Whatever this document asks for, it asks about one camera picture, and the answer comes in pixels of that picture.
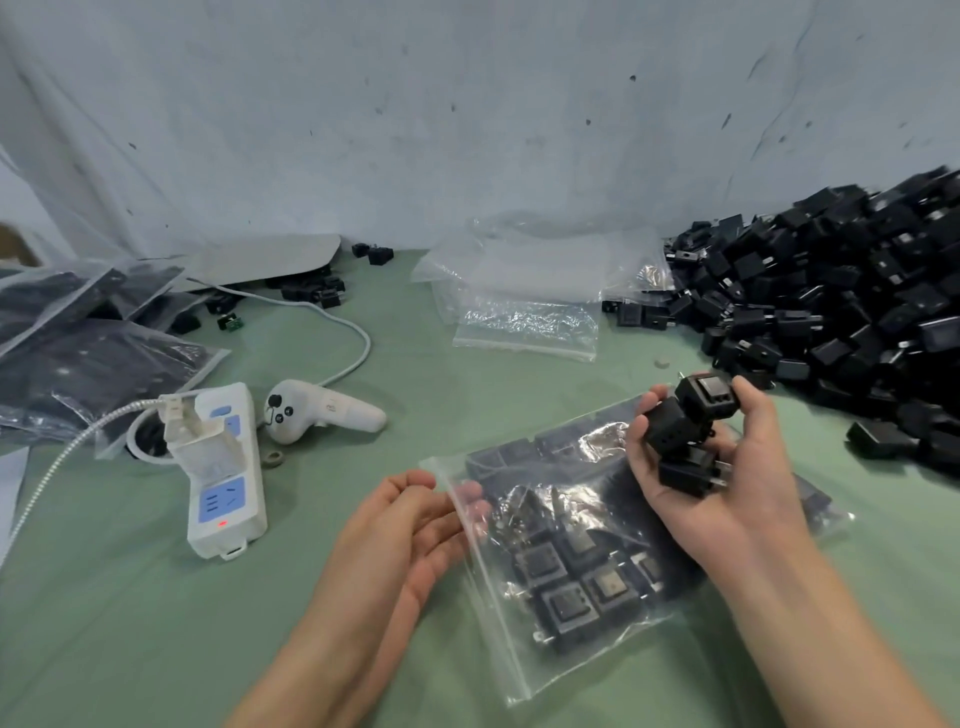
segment green table surface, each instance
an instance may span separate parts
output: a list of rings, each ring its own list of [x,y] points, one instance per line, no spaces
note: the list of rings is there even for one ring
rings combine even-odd
[[[315,428],[264,472],[270,529],[236,561],[185,539],[187,483],[126,455],[75,453],[51,482],[0,578],[0,724],[211,726],[268,665],[300,616],[338,530],[386,474],[502,442],[704,368],[689,332],[601,324],[592,364],[454,349],[417,255],[382,268],[342,256],[337,313],[371,335],[338,388],[389,415],[379,435]],[[191,338],[232,355],[207,381],[262,401],[281,379],[318,381],[360,351],[309,310],[243,303],[246,326],[204,313]],[[669,359],[669,370],[656,358]],[[912,465],[870,465],[844,447],[850,419],[777,394],[798,470],[856,515],[825,545],[880,632],[960,722],[960,491]],[[267,445],[261,440],[261,447]],[[24,492],[59,452],[31,454]],[[462,574],[437,588],[372,725],[769,726],[779,719],[710,590],[687,614],[620,645],[535,700],[507,709]]]

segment white power strip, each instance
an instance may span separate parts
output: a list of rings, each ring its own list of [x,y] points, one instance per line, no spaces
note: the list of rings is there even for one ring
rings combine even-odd
[[[204,559],[220,556],[229,561],[267,531],[253,399],[247,385],[237,382],[202,391],[193,408],[202,422],[222,421],[243,452],[242,472],[210,484],[190,478],[186,539]]]

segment bag of black adapters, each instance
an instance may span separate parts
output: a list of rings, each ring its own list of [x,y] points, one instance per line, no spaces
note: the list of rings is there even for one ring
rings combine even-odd
[[[435,457],[421,466],[453,496],[472,558],[466,572],[509,705],[676,614],[705,580],[650,508],[624,434],[639,398],[530,439]],[[491,505],[480,521],[475,480]],[[797,477],[812,531],[849,520]]]

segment plug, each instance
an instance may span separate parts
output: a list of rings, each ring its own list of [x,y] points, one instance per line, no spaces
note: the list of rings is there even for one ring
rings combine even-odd
[[[246,469],[243,449],[226,429],[224,418],[201,420],[183,397],[162,398],[160,419],[170,455],[200,488],[239,475]]]

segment white cable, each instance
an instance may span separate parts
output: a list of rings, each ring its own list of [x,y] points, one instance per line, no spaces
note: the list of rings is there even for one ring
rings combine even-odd
[[[361,338],[363,338],[363,341],[364,341],[364,349],[363,349],[363,353],[360,354],[360,358],[357,359],[352,364],[350,364],[342,372],[339,372],[338,374],[330,376],[327,379],[324,379],[324,381],[317,382],[317,386],[319,387],[325,387],[328,384],[332,384],[333,382],[339,381],[340,379],[344,378],[350,372],[353,372],[357,367],[359,367],[361,364],[367,361],[367,357],[370,356],[371,340],[370,340],[369,334],[367,334],[362,328],[354,324],[352,321],[348,321],[347,319],[342,319],[339,316],[334,316],[331,313],[327,313],[315,303],[311,303],[309,301],[284,301],[283,299],[272,299],[267,296],[259,296],[255,293],[247,293],[246,291],[237,291],[233,288],[226,288],[225,286],[222,286],[222,285],[207,283],[203,280],[197,280],[197,279],[188,279],[188,280],[192,280],[195,283],[199,283],[200,285],[205,285],[210,288],[216,288],[218,291],[223,291],[224,293],[232,293],[234,296],[243,296],[245,299],[257,299],[258,301],[266,301],[267,303],[276,303],[277,305],[294,305],[301,308],[313,308],[321,316],[325,316],[325,318],[329,319],[335,324],[340,324],[341,326],[352,328],[354,331],[360,334]]]
[[[143,460],[145,463],[152,463],[153,465],[177,465],[177,461],[172,457],[156,457],[155,455],[148,455],[140,446],[136,443],[136,432],[140,427],[147,422],[147,418],[153,415],[156,410],[151,407],[150,409],[145,409],[139,415],[136,416],[136,419],[130,423],[130,426],[127,428],[127,449],[130,451],[130,454],[135,457],[137,460]]]
[[[37,483],[34,494],[30,496],[30,500],[27,501],[27,506],[23,509],[23,513],[20,514],[20,518],[17,520],[16,526],[13,527],[13,531],[10,533],[10,540],[7,543],[7,552],[3,554],[3,556],[0,556],[0,570],[3,569],[3,565],[7,562],[7,557],[10,556],[10,552],[13,549],[13,542],[16,541],[16,537],[20,533],[20,529],[23,528],[23,524],[27,521],[31,512],[34,510],[36,502],[39,500],[40,496],[43,495],[43,490],[47,487],[47,483],[50,482],[50,479],[63,464],[63,461],[66,460],[67,456],[84,442],[86,442],[86,440],[88,440],[104,425],[108,425],[114,420],[118,420],[125,415],[129,415],[132,412],[137,412],[141,409],[150,411],[161,402],[162,400],[138,400],[131,402],[125,407],[120,407],[120,409],[115,409],[109,414],[101,417],[99,420],[93,423],[93,425],[77,435],[70,442],[70,444],[63,449],[63,451],[57,456],[57,459],[54,460],[53,464],[47,469],[47,472],[44,474],[44,476],[40,479],[40,482]]]

